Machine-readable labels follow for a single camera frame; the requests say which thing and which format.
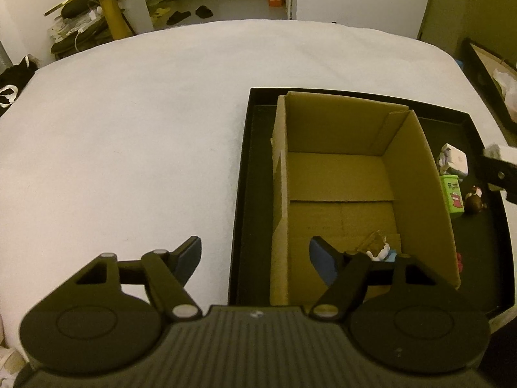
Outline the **brown bear figurine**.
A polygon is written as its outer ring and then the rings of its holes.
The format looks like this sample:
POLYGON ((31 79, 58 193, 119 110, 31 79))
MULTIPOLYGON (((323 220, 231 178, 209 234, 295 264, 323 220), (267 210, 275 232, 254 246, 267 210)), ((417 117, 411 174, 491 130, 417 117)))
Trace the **brown bear figurine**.
POLYGON ((486 203, 482 198, 481 187, 472 186, 464 197, 464 213, 466 215, 477 215, 487 209, 486 203))

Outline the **brown cardboard box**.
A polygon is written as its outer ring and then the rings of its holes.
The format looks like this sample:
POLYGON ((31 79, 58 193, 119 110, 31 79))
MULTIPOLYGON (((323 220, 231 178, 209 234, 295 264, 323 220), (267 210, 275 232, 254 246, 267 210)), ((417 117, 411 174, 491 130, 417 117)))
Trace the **brown cardboard box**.
POLYGON ((309 307, 326 291, 309 243, 354 251, 374 231, 450 285, 461 284, 436 162, 404 104, 291 91, 272 138, 270 301, 309 307))

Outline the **black slipper right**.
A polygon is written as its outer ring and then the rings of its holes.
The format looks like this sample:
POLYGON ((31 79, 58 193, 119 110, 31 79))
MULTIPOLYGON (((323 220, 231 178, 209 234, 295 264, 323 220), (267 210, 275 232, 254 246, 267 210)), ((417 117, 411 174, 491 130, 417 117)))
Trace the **black slipper right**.
POLYGON ((201 5, 195 10, 195 14, 201 18, 206 19, 213 16, 213 12, 210 8, 208 8, 206 5, 201 5))

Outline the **black slipper left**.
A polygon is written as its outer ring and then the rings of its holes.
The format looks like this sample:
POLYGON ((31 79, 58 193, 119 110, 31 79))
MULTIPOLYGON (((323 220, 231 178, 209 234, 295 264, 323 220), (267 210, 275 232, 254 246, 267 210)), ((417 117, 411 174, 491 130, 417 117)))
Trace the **black slipper left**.
POLYGON ((192 15, 190 11, 175 11, 167 20, 167 26, 175 26, 192 15))

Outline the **black tray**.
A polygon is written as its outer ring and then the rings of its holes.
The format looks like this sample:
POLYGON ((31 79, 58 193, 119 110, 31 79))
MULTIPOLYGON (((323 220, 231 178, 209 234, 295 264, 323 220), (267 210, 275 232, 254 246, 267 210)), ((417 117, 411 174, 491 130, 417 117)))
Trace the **black tray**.
POLYGON ((488 193, 479 215, 451 217, 436 164, 467 153, 480 184, 482 142, 469 115, 390 96, 252 89, 237 179, 229 302, 313 304, 325 284, 309 260, 321 236, 338 251, 372 233, 420 259, 488 317, 509 310, 515 279, 509 211, 488 193))

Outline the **black ghost face mask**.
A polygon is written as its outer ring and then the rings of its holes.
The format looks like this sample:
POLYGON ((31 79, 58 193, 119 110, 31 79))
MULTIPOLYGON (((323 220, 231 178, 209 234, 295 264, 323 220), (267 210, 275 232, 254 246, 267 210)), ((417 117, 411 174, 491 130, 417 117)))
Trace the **black ghost face mask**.
POLYGON ((38 60, 31 54, 26 54, 17 65, 13 65, 1 73, 1 115, 5 114, 14 104, 37 70, 38 60))

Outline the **open box on floor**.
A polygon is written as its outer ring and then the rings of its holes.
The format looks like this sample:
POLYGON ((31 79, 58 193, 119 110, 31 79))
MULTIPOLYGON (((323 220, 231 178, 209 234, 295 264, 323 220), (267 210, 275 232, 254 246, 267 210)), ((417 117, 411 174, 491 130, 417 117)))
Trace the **open box on floor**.
POLYGON ((504 129, 516 134, 516 67, 470 38, 461 50, 465 75, 504 129))

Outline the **green toy box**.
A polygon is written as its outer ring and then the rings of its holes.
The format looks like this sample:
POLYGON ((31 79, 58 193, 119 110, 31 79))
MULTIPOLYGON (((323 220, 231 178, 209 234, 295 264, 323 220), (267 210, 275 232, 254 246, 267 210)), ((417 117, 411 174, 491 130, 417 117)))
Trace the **green toy box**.
POLYGON ((443 199, 450 218, 456 218, 464 213, 464 199, 461 193, 460 181, 456 175, 440 176, 443 199))

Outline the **white rectangular box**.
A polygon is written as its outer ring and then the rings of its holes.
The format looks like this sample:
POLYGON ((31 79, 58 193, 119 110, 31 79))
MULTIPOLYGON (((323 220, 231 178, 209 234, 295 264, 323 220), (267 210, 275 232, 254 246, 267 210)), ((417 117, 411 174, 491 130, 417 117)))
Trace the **white rectangular box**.
POLYGON ((457 147, 445 144, 437 157, 437 167, 441 175, 456 175, 464 179, 469 174, 466 154, 457 147))

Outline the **round gold side table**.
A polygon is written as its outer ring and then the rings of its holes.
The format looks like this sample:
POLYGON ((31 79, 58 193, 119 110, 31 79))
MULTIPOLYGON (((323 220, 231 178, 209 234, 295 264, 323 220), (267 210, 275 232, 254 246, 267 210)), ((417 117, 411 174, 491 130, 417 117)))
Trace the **round gold side table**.
MULTIPOLYGON (((44 16, 49 16, 51 13, 61 9, 75 0, 64 0, 54 5, 51 9, 44 13, 44 16)), ((102 13, 106 19, 112 38, 119 40, 135 36, 136 33, 132 30, 132 26, 127 22, 121 11, 117 0, 98 0, 102 7, 102 13)))

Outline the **black slipper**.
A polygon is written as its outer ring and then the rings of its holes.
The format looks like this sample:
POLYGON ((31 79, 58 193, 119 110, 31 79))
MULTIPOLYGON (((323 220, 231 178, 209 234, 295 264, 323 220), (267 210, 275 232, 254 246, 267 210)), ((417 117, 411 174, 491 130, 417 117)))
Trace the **black slipper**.
POLYGON ((206 19, 213 16, 213 12, 210 8, 208 8, 206 5, 201 5, 195 10, 195 14, 201 18, 206 19))
POLYGON ((192 15, 190 11, 175 11, 167 20, 167 26, 175 26, 192 15))

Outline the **small blue white figurine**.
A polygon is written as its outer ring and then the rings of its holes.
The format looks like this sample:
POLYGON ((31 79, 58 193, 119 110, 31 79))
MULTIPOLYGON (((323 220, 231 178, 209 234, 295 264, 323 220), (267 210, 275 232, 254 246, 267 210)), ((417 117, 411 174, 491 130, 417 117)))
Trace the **small blue white figurine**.
POLYGON ((357 252, 363 253, 373 262, 392 263, 398 253, 392 249, 387 238, 379 231, 374 231, 367 236, 356 248, 357 252))

